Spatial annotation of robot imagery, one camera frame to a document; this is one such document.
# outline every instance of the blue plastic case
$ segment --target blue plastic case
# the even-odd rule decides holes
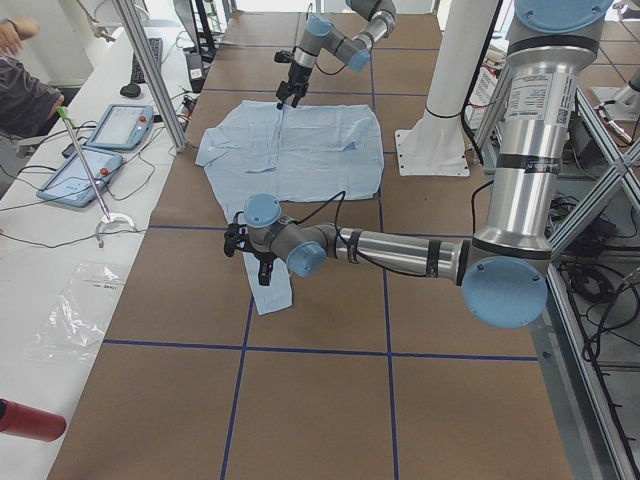
[[[111,181],[113,175],[122,166],[122,155],[117,152],[100,150],[83,146],[82,151],[94,178],[99,179],[96,184],[102,190]],[[102,176],[100,170],[106,168],[107,175]],[[51,202],[62,203],[72,207],[84,207],[95,197],[87,173],[82,166],[77,152],[74,152],[58,170],[49,177],[36,193],[38,198]]]
[[[112,104],[86,145],[106,150],[130,151],[140,145],[152,124],[152,106]]]

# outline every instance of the red cylinder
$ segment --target red cylinder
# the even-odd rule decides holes
[[[64,433],[67,421],[55,413],[0,399],[0,432],[51,442]]]

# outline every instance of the blue cloth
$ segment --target blue cloth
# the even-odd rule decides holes
[[[207,129],[196,164],[204,167],[227,221],[258,193],[279,200],[324,201],[346,191],[347,200],[378,191],[384,157],[380,125],[366,105],[300,106],[244,100],[215,128]],[[245,255],[258,313],[291,305],[284,262],[272,286],[260,287],[256,265]]]

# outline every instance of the plastic wrapper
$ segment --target plastic wrapper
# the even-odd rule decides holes
[[[27,358],[93,363],[130,266],[81,263],[27,346]]]

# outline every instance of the black keyboard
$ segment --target black keyboard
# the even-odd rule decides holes
[[[147,38],[153,58],[158,62],[158,66],[162,63],[162,39],[161,38]],[[138,62],[136,54],[133,54],[133,60],[131,62],[131,82],[130,83],[146,83],[144,79],[144,72]]]

